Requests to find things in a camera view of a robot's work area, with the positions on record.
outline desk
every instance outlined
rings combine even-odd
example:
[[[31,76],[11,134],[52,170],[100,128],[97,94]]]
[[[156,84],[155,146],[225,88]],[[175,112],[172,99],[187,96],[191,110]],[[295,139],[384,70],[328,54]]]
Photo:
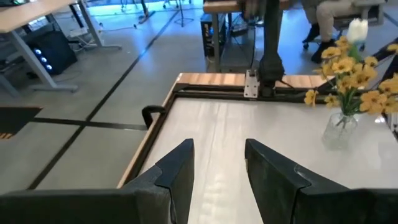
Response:
[[[51,13],[73,3],[75,3],[75,0],[37,0],[21,6],[3,8],[0,10],[0,33],[4,33],[8,36],[9,40],[15,45],[16,49],[43,83],[42,85],[32,86],[34,90],[77,91],[78,87],[76,85],[61,85],[55,83],[31,49],[21,37],[19,37],[15,29],[42,16],[51,16]],[[82,1],[78,1],[78,4],[96,45],[98,47],[121,48],[120,46],[103,45],[85,5]]]
[[[349,149],[331,151],[321,136],[337,110],[323,105],[176,96],[183,92],[178,84],[234,87],[242,85],[242,76],[181,74],[163,104],[167,113],[150,126],[119,187],[133,178],[132,171],[146,171],[184,139],[193,138],[195,181],[189,223],[262,223],[244,161],[245,140],[254,138],[345,187],[398,188],[398,143],[375,116],[359,117]]]
[[[279,1],[279,9],[284,10],[289,8],[289,0],[280,0]],[[220,72],[220,57],[222,52],[220,52],[220,42],[219,42],[219,21],[218,14],[228,14],[228,25],[231,28],[232,24],[232,12],[241,12],[240,6],[237,1],[206,1],[203,5],[203,11],[205,13],[210,13],[212,16],[212,24],[213,24],[213,43],[214,43],[214,63],[215,63],[215,72]],[[282,22],[282,12],[279,15],[279,27]]]

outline flower bouquet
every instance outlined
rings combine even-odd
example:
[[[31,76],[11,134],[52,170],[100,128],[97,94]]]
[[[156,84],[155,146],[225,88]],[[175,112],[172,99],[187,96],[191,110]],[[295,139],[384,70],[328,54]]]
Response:
[[[347,146],[352,132],[357,126],[355,114],[381,114],[398,112],[398,74],[394,78],[369,86],[377,77],[375,67],[378,61],[374,57],[362,59],[358,44],[363,43],[368,33],[368,22],[358,19],[349,25],[347,36],[336,41],[336,47],[329,47],[322,53],[322,65],[315,72],[334,86],[334,94],[325,97],[329,108],[340,107],[341,112],[330,117],[323,133],[323,142],[330,148]],[[398,45],[390,45],[388,50],[396,51]],[[318,95],[316,90],[309,90],[304,102],[315,106]]]

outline glass vase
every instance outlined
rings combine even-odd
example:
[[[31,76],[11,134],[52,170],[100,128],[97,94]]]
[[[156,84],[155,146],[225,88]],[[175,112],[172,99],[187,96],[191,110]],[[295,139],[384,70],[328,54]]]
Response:
[[[322,136],[324,145],[329,149],[346,149],[357,125],[354,116],[346,116],[343,113],[331,115]]]

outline concrete floor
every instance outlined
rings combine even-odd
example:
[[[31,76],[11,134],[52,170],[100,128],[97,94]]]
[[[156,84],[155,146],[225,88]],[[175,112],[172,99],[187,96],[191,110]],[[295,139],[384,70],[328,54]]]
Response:
[[[30,123],[16,137],[0,141],[0,194],[26,189],[61,149],[67,149],[54,165],[39,189],[115,187],[132,155],[145,135],[141,109],[159,105],[181,72],[205,72],[200,17],[202,0],[184,5],[186,17],[194,19],[184,28],[174,23],[180,18],[173,4],[149,5],[157,11],[147,22],[138,22],[139,8],[119,6],[91,8],[103,23],[107,44],[121,44],[122,50],[93,49],[78,54],[79,61],[64,74],[55,77],[61,83],[80,87],[76,93],[31,91],[24,70],[10,76],[21,92],[15,99],[0,88],[2,105],[43,106],[39,118],[72,119],[128,124],[136,129],[87,128],[65,124]],[[390,15],[384,25],[369,29],[365,55],[370,55],[398,36],[398,0],[389,1]],[[64,32],[77,27],[68,14],[57,15]],[[302,10],[284,14],[279,53],[286,73],[311,74],[317,66],[310,60],[317,46],[303,51],[301,41],[309,24]],[[261,56],[262,32],[258,32],[256,57]],[[378,69],[381,73],[388,62]]]

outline blue light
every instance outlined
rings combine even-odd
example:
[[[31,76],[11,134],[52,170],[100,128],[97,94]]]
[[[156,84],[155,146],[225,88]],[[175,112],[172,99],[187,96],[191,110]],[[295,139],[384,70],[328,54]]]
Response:
[[[35,52],[35,54],[37,54],[37,55],[41,55],[41,54],[42,54],[42,51],[39,50],[39,49],[34,49],[34,52]]]

